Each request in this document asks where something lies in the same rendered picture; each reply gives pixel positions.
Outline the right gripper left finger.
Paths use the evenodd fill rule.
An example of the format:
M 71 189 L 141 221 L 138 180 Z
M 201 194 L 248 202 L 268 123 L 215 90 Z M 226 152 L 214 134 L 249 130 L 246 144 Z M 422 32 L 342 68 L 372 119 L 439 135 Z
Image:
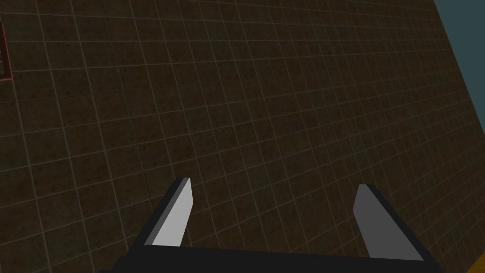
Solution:
M 180 246 L 192 207 L 190 178 L 175 179 L 142 227 L 132 247 Z

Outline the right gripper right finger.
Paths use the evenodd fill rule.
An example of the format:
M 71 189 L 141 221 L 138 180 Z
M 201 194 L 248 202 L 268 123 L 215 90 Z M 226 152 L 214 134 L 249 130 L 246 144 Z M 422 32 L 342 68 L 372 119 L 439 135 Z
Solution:
M 419 262 L 435 261 L 375 186 L 370 184 L 358 186 L 353 203 L 353 216 L 370 257 Z

